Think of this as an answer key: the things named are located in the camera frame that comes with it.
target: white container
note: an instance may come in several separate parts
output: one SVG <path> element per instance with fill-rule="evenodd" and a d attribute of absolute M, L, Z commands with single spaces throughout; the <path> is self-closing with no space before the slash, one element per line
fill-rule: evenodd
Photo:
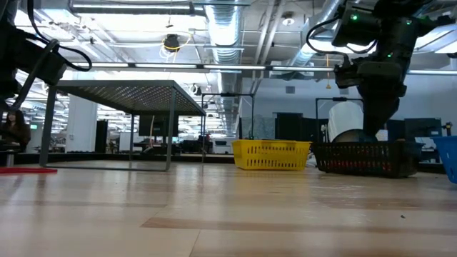
<path fill-rule="evenodd" d="M 350 130 L 363 129 L 363 112 L 358 104 L 345 101 L 336 104 L 328 113 L 328 139 L 330 142 Z"/>

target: yellow basket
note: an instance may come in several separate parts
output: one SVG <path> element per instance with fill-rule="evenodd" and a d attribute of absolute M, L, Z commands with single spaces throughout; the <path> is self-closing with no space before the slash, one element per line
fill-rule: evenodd
<path fill-rule="evenodd" d="M 305 169 L 310 142 L 237 140 L 232 143 L 235 165 L 245 170 Z"/>

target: red mat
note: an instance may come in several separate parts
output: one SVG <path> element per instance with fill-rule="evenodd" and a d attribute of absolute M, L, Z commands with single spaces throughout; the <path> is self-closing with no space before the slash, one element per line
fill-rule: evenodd
<path fill-rule="evenodd" d="M 0 168 L 0 174 L 12 174 L 12 173 L 57 173 L 56 169 L 53 168 Z"/>

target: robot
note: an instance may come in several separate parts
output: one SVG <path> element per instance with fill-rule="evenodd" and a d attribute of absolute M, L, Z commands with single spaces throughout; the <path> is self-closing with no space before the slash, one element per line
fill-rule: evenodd
<path fill-rule="evenodd" d="M 380 128 L 398 110 L 400 98 L 406 93 L 403 84 L 409 68 L 416 39 L 437 27 L 429 19 L 420 19 L 415 14 L 433 0 L 379 0 L 374 9 L 348 4 L 345 1 L 336 15 L 314 26 L 306 37 L 306 43 L 322 54 L 340 54 L 343 63 L 334 69 L 336 84 L 340 89 L 357 86 L 363 98 L 363 131 L 375 136 Z M 67 66 L 78 71 L 91 69 L 91 60 L 80 51 L 59 46 L 56 40 L 41 35 L 34 23 L 34 0 L 27 0 L 28 15 L 36 34 L 28 34 L 14 27 L 14 15 L 18 0 L 0 0 L 0 109 L 18 109 L 37 77 L 50 85 L 61 79 Z M 348 55 L 337 51 L 320 51 L 309 42 L 310 35 L 320 26 L 340 20 L 332 44 L 346 46 L 358 44 L 369 46 L 356 54 L 367 54 L 374 46 L 376 50 L 366 57 L 350 60 Z M 27 39 L 39 40 L 46 44 L 43 49 Z M 89 63 L 81 68 L 67 61 L 59 49 L 75 51 Z M 29 73 L 21 87 L 16 102 L 9 106 L 4 99 L 18 93 L 14 79 L 16 69 Z"/>

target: blue bin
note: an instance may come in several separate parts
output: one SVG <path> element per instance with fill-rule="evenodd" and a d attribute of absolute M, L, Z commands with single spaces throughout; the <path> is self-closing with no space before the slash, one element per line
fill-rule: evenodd
<path fill-rule="evenodd" d="M 433 138 L 449 180 L 457 183 L 457 136 Z"/>

